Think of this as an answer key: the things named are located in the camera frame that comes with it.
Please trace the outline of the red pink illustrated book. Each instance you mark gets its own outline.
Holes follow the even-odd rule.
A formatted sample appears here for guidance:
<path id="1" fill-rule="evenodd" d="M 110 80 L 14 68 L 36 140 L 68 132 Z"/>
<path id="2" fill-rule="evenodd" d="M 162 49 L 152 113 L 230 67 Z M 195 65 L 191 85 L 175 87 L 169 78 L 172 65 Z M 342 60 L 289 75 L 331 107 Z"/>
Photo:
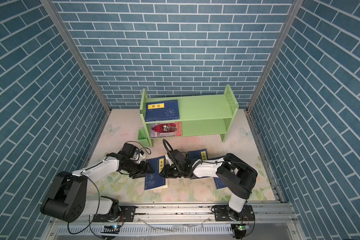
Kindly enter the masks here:
<path id="1" fill-rule="evenodd" d="M 182 123 L 154 123 L 151 124 L 151 138 L 180 137 L 183 135 Z"/>

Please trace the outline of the blue book yellow label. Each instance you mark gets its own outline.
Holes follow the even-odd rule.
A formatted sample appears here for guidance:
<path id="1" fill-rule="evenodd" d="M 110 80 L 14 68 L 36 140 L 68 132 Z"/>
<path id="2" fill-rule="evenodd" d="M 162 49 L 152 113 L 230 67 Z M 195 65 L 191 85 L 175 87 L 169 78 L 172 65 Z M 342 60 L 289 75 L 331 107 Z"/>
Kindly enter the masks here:
<path id="1" fill-rule="evenodd" d="M 179 119 L 180 113 L 178 100 L 159 101 L 146 104 L 146 122 L 159 122 Z"/>

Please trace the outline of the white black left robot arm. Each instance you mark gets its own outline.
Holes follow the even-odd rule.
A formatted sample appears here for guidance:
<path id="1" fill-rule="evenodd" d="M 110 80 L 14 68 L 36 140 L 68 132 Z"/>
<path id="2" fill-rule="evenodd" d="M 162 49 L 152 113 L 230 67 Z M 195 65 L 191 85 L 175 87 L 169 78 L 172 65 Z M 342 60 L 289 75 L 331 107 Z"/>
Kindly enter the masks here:
<path id="1" fill-rule="evenodd" d="M 105 222 L 119 221 L 122 217 L 119 201 L 101 194 L 89 198 L 88 185 L 94 185 L 111 173 L 126 174 L 132 179 L 144 178 L 154 172 L 145 158 L 146 155 L 136 146 L 125 143 L 118 153 L 108 153 L 91 166 L 58 173 L 41 205 L 41 213 L 67 223 L 83 216 Z"/>

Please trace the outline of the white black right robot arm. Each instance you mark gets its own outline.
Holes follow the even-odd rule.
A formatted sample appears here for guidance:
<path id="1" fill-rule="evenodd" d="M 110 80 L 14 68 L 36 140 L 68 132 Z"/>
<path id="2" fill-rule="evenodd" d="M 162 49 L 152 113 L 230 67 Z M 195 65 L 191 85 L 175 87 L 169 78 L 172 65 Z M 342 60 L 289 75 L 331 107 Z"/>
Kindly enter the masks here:
<path id="1" fill-rule="evenodd" d="M 231 153 L 216 160 L 204 161 L 189 159 L 177 151 L 175 154 L 167 153 L 166 159 L 170 162 L 160 171 L 163 178 L 219 178 L 232 192 L 228 211 L 235 214 L 243 211 L 258 177 L 258 172 L 253 167 Z"/>

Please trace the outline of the small green box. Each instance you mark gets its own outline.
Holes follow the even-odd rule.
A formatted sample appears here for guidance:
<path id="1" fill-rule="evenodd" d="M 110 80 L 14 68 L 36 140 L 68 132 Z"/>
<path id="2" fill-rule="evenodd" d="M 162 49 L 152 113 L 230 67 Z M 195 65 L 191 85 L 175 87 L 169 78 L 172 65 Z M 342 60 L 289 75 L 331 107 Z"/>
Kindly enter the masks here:
<path id="1" fill-rule="evenodd" d="M 143 147 L 150 147 L 151 146 L 151 141 L 150 141 L 150 139 L 149 139 L 149 137 L 148 137 L 148 135 L 147 135 L 144 128 L 139 129 L 138 141 Z"/>

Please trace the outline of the green two-tier shelf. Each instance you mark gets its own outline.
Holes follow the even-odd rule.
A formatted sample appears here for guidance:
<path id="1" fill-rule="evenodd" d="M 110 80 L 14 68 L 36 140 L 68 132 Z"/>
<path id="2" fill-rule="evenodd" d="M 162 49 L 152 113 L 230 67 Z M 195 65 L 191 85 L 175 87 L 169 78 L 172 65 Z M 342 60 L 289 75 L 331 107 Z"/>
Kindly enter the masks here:
<path id="1" fill-rule="evenodd" d="M 139 113 L 150 141 L 154 146 L 154 139 L 150 137 L 151 124 L 146 122 L 146 104 L 159 101 L 178 100 L 183 137 L 220 135 L 225 142 L 231 129 L 234 118 L 239 109 L 230 85 L 225 86 L 222 95 L 201 95 L 186 97 L 149 98 L 147 90 L 143 90 Z"/>

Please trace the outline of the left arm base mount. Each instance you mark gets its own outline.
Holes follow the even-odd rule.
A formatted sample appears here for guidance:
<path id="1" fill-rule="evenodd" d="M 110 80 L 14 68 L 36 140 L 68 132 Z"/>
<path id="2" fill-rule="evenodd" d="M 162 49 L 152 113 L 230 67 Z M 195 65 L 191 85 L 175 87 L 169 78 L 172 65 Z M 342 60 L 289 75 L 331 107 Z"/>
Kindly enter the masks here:
<path id="1" fill-rule="evenodd" d="M 136 206 L 121 206 L 116 208 L 116 213 L 113 212 L 106 215 L 95 215 L 95 223 L 131 223 L 134 221 Z"/>

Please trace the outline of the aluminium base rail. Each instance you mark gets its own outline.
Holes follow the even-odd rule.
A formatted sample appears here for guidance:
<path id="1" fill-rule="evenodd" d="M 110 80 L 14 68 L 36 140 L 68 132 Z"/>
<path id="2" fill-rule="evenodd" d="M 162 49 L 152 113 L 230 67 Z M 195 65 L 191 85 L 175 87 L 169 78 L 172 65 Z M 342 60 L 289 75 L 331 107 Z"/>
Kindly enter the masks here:
<path id="1" fill-rule="evenodd" d="M 206 239 L 302 240 L 304 236 L 290 204 L 248 203 L 235 221 L 225 203 L 124 204 L 122 219 L 90 223 L 81 217 L 71 224 L 56 220 L 44 240 Z"/>

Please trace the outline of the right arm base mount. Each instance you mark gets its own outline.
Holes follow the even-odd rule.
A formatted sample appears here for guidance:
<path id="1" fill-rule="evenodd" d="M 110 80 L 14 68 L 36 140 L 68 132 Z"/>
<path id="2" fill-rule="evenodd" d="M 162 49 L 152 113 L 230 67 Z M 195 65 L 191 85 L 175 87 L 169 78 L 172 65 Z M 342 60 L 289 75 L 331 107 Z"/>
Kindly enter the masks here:
<path id="1" fill-rule="evenodd" d="M 253 222 L 255 221 L 255 213 L 251 205 L 244 205 L 243 209 L 238 213 L 229 208 L 228 205 L 215 205 L 211 208 L 214 214 L 215 221 L 227 222 L 227 221 L 243 221 Z"/>

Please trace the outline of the aluminium corner frame post left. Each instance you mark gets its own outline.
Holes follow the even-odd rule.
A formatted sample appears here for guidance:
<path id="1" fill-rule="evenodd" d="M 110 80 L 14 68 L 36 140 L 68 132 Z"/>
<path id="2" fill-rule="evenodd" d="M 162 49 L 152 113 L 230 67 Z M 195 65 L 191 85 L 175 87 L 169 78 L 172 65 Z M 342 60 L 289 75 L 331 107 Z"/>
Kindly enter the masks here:
<path id="1" fill-rule="evenodd" d="M 68 28 L 66 27 L 63 19 L 61 18 L 60 14 L 58 13 L 53 1 L 50 0 L 40 0 L 41 4 L 43 5 L 44 9 L 46 10 L 48 16 L 51 18 L 52 22 L 56 26 L 58 32 L 60 33 L 61 37 L 63 38 L 65 44 L 67 45 L 68 49 L 72 53 L 73 57 L 77 61 L 78 66 L 84 73 L 85 77 L 87 78 L 89 84 L 95 91 L 98 99 L 102 103 L 104 109 L 109 114 L 112 110 L 109 103 L 107 102 L 104 94 L 102 93 L 99 85 L 97 84 L 94 76 L 89 69 L 87 63 L 85 62 L 82 54 L 80 53 L 74 39 L 72 38 Z"/>

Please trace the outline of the aluminium corner frame post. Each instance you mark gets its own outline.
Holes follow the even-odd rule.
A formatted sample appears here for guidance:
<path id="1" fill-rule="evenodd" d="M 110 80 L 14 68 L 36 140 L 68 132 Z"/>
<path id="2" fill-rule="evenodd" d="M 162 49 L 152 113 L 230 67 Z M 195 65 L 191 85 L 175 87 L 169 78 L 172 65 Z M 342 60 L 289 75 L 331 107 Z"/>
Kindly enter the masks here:
<path id="1" fill-rule="evenodd" d="M 77 61 L 78 66 L 84 73 L 85 77 L 87 78 L 89 84 L 95 91 L 98 99 L 102 103 L 104 109 L 109 114 L 112 110 L 109 103 L 107 102 L 104 94 L 102 93 L 99 85 L 97 84 L 94 76 L 89 69 L 87 63 L 85 62 L 82 54 L 80 53 L 74 39 L 72 38 L 68 28 L 66 27 L 63 19 L 61 18 L 60 14 L 58 13 L 53 1 L 50 0 L 40 0 L 41 4 L 43 5 L 44 9 L 46 10 L 48 16 L 51 18 L 52 22 L 56 26 L 58 32 L 60 33 L 61 37 L 63 38 L 65 44 L 67 45 L 68 49 L 72 53 L 73 57 Z"/>
<path id="2" fill-rule="evenodd" d="M 255 90 L 254 90 L 254 93 L 250 99 L 250 102 L 248 104 L 248 107 L 247 107 L 247 112 L 250 113 L 254 106 L 255 106 L 255 103 L 261 93 L 261 90 L 262 88 L 264 87 L 266 81 L 267 81 L 267 77 L 269 76 L 270 74 L 270 71 L 276 61 L 276 58 L 287 38 L 287 35 L 292 27 L 292 24 L 294 22 L 294 20 L 296 19 L 297 17 L 297 14 L 303 4 L 303 0 L 295 0 L 293 1 L 293 4 L 287 14 L 287 17 L 286 17 L 286 21 L 285 23 L 283 24 L 282 28 L 281 28 L 281 31 L 279 33 L 279 36 L 275 42 L 275 46 L 273 47 L 273 50 L 269 56 L 269 59 L 267 61 L 267 64 L 266 66 L 264 67 L 264 70 L 262 72 L 262 75 L 261 77 L 259 78 L 259 81 L 258 81 L 258 84 L 257 86 L 255 87 Z"/>

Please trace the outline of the aluminium corner frame post right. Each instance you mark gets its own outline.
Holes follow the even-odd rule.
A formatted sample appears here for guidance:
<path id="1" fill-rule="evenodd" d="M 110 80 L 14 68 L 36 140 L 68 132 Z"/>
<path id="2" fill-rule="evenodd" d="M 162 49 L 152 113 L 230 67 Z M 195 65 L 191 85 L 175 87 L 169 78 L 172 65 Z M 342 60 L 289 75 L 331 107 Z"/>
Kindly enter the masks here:
<path id="1" fill-rule="evenodd" d="M 303 4 L 303 0 L 295 0 L 293 1 L 293 4 L 287 14 L 287 17 L 286 17 L 286 21 L 285 23 L 283 24 L 282 28 L 281 28 L 281 31 L 279 33 L 279 36 L 275 42 L 275 46 L 273 47 L 273 50 L 269 56 L 269 59 L 267 61 L 267 64 L 266 66 L 264 67 L 264 70 L 262 72 L 262 75 L 261 77 L 259 78 L 259 81 L 258 81 L 258 84 L 257 86 L 255 87 L 255 90 L 254 90 L 254 93 L 250 99 L 250 102 L 248 104 L 248 107 L 247 107 L 247 112 L 250 113 L 254 106 L 255 106 L 255 103 L 261 93 L 261 90 L 262 88 L 264 87 L 266 81 L 267 81 L 267 77 L 269 76 L 270 74 L 270 71 L 276 61 L 276 58 L 287 38 L 287 35 L 292 27 L 292 24 L 294 22 L 294 20 L 296 19 L 297 17 L 297 14 Z"/>

